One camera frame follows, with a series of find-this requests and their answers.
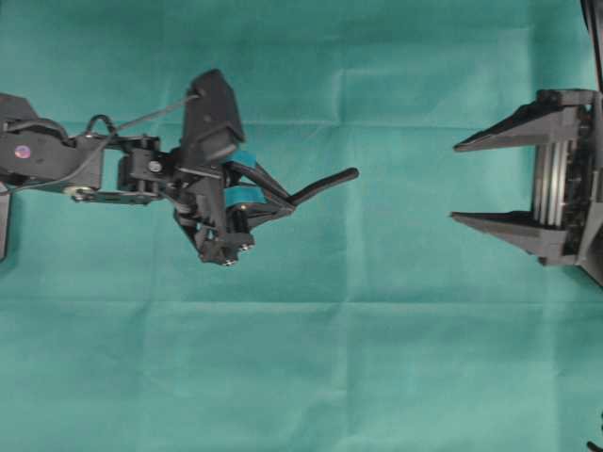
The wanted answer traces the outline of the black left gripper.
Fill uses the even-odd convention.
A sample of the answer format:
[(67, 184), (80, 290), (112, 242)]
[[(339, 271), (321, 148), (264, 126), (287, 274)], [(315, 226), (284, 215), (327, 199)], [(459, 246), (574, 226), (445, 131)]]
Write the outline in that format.
[(236, 161), (186, 166), (179, 148), (162, 152), (150, 137), (122, 147), (119, 194), (129, 202), (169, 202), (176, 224), (204, 263), (234, 265), (239, 252), (254, 244), (254, 228), (295, 211), (286, 190), (257, 166)]

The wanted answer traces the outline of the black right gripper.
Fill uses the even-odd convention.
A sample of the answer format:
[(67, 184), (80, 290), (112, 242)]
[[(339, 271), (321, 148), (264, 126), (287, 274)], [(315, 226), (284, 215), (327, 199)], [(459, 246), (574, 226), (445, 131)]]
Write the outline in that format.
[(602, 94), (541, 89), (533, 102), (457, 143), (455, 152), (537, 146), (531, 211), (450, 217), (543, 266), (602, 267)]

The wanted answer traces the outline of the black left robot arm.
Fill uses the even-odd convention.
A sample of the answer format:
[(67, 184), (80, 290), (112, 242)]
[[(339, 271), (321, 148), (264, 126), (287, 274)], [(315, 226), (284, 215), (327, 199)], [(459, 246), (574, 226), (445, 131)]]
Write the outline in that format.
[(11, 195), (27, 189), (76, 202), (167, 201), (200, 259), (231, 266), (253, 246), (253, 228), (292, 214), (313, 194), (289, 193), (239, 149), (245, 136), (236, 96), (219, 72), (195, 80), (175, 106), (185, 109), (183, 134), (164, 152), (159, 137), (126, 136), (103, 114), (70, 136), (25, 98), (2, 94), (1, 228)]

